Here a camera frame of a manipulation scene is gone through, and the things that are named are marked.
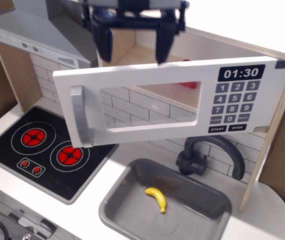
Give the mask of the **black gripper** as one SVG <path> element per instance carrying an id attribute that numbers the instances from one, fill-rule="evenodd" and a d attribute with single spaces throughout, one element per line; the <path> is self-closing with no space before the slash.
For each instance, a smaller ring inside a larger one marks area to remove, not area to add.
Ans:
<path id="1" fill-rule="evenodd" d="M 111 29 L 156 31 L 155 59 L 165 63 L 175 34 L 185 29 L 186 0 L 80 0 L 83 21 L 91 29 L 97 51 L 112 60 Z"/>

